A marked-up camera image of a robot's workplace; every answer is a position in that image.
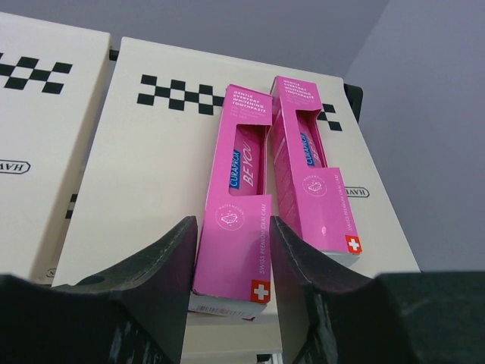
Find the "pink toothpaste box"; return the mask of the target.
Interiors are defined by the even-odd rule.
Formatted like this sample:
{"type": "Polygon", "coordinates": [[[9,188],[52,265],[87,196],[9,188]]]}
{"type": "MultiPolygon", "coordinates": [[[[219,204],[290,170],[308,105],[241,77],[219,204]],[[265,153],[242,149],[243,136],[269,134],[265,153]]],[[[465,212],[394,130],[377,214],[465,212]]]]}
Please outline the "pink toothpaste box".
{"type": "Polygon", "coordinates": [[[253,320],[271,300],[267,144],[272,98],[230,84],[200,231],[189,311],[253,320]]]}
{"type": "Polygon", "coordinates": [[[327,164],[315,83],[277,76],[271,145],[279,216],[306,243],[344,266],[362,244],[339,168],[327,164]]]}

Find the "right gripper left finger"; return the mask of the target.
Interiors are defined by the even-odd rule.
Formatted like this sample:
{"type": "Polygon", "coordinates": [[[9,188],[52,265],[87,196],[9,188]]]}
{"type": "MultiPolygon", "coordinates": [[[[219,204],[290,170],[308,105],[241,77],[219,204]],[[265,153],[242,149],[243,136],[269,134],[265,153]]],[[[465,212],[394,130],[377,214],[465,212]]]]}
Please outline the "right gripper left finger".
{"type": "Polygon", "coordinates": [[[3,363],[179,363],[198,227],[163,237],[78,284],[1,277],[3,363]]]}

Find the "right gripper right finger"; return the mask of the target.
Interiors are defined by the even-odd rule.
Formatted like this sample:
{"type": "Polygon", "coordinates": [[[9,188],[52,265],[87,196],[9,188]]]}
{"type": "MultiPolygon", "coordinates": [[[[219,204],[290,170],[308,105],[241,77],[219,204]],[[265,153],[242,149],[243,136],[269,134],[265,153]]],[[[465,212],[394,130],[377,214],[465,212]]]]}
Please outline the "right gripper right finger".
{"type": "Polygon", "coordinates": [[[482,363],[481,271],[367,278],[270,223],[285,363],[482,363]]]}

